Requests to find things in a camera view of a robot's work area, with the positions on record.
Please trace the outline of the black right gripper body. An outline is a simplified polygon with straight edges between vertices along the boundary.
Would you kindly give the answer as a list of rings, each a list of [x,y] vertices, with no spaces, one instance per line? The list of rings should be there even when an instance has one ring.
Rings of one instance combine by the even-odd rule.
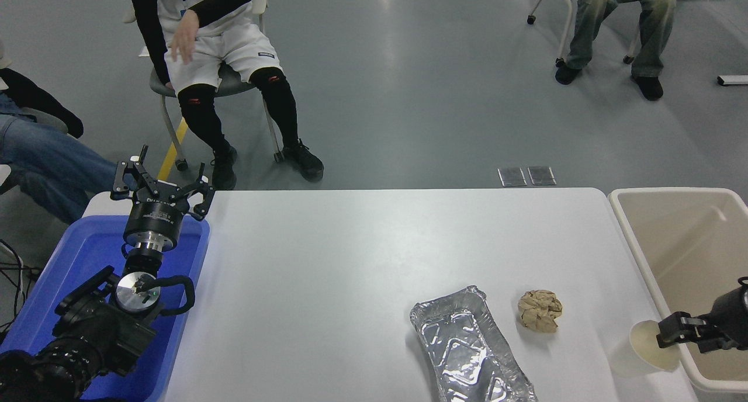
[[[723,335],[719,342],[720,349],[746,349],[746,284],[719,296],[714,301],[713,324]]]

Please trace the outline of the person's left hand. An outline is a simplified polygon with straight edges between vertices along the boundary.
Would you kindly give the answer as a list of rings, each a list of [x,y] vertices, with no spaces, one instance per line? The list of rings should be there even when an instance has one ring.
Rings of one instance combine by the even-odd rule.
[[[192,61],[199,29],[200,22],[198,14],[192,9],[187,9],[172,37],[171,61],[177,62],[179,58],[181,58],[184,64],[189,64]]]

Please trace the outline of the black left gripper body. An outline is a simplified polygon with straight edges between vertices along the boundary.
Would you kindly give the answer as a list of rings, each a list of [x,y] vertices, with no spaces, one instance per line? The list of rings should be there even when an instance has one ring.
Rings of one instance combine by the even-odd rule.
[[[137,200],[124,229],[125,242],[142,242],[141,236],[153,233],[168,242],[178,242],[185,213],[176,205],[157,200]]]

